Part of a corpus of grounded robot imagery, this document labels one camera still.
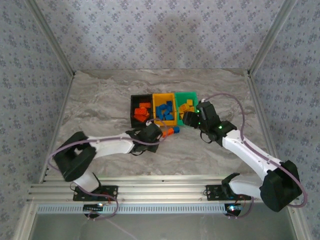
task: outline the black bin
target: black bin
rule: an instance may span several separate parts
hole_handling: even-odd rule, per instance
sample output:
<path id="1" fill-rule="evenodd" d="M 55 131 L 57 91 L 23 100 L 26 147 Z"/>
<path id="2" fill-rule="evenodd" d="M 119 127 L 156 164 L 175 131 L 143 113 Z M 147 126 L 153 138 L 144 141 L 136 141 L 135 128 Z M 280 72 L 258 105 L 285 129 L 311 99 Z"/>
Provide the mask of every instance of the black bin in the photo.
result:
<path id="1" fill-rule="evenodd" d="M 135 109 L 139 108 L 140 103 L 151 103 L 151 107 L 147 108 L 150 114 L 147 120 L 153 119 L 154 117 L 152 94 L 131 95 L 130 120 L 131 120 L 131 127 L 134 129 L 142 129 L 146 126 L 145 122 L 140 122 L 134 118 Z"/>

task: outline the glass panel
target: glass panel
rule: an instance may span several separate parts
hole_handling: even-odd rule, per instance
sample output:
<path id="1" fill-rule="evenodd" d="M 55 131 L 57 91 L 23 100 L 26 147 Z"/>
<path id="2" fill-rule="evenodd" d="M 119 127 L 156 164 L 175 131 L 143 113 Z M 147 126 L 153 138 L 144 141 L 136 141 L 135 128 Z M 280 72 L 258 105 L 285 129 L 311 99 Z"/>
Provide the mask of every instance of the glass panel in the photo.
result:
<path id="1" fill-rule="evenodd" d="M 118 214 L 89 221 L 83 214 L 38 214 L 30 240 L 296 240 L 287 209 L 255 204 L 243 219 L 223 214 Z"/>

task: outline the yellow bin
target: yellow bin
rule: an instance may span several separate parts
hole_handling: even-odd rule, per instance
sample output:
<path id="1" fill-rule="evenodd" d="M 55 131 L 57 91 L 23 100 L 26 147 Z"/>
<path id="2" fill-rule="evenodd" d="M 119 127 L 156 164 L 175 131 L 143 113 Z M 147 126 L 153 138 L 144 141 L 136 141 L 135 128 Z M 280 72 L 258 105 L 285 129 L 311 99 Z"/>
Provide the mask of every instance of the yellow bin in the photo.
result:
<path id="1" fill-rule="evenodd" d="M 177 125 L 177 108 L 176 108 L 176 99 L 174 93 L 154 93 L 152 94 L 153 100 L 153 117 L 156 118 L 156 107 L 161 104 L 167 104 L 167 101 L 172 101 L 172 115 L 173 120 L 164 120 L 167 126 L 176 126 Z M 154 121 L 156 124 L 163 126 L 162 122 Z"/>

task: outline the red block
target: red block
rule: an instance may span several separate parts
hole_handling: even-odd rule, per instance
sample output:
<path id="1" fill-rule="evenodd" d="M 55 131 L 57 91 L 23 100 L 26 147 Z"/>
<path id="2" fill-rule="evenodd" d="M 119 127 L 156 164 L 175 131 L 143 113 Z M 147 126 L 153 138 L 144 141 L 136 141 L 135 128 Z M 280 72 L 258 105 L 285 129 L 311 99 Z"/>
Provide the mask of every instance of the red block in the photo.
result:
<path id="1" fill-rule="evenodd" d="M 146 116 L 139 115 L 139 114 L 135 114 L 133 117 L 134 117 L 135 119 L 137 119 L 139 122 L 142 122 L 142 123 L 144 123 L 144 122 L 147 120 L 147 117 L 146 117 Z"/>
<path id="2" fill-rule="evenodd" d="M 169 129 L 168 129 L 168 136 L 170 136 L 170 135 L 172 135 L 172 134 L 174 134 L 174 133 L 175 133 L 175 131 L 174 131 L 173 128 L 169 128 Z M 162 137 L 165 138 L 166 135 L 167 135 L 167 131 L 166 131 L 166 130 L 163 130 L 163 132 L 162 132 Z"/>
<path id="3" fill-rule="evenodd" d="M 148 113 L 148 110 L 145 108 L 145 107 L 140 107 L 140 108 L 136 108 L 135 110 L 134 110 L 134 114 L 136 115 L 147 115 L 147 113 Z"/>
<path id="4" fill-rule="evenodd" d="M 139 107 L 149 109 L 149 108 L 151 108 L 151 103 L 150 102 L 140 102 Z"/>

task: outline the patterned wallpaper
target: patterned wallpaper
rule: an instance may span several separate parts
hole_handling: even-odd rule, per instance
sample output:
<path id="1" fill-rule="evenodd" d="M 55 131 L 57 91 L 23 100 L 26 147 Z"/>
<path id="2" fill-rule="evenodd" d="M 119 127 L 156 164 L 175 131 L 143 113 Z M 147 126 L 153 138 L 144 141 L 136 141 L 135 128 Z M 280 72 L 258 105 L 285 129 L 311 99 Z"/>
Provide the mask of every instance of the patterned wallpaper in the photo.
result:
<path id="1" fill-rule="evenodd" d="M 249 68 L 282 0 L 36 0 L 74 71 Z"/>
<path id="2" fill-rule="evenodd" d="M 280 156 L 298 166 L 309 228 L 320 240 L 319 0 L 297 2 L 254 79 Z"/>
<path id="3" fill-rule="evenodd" d="M 39 180 L 70 77 L 23 0 L 0 1 L 0 240 Z"/>

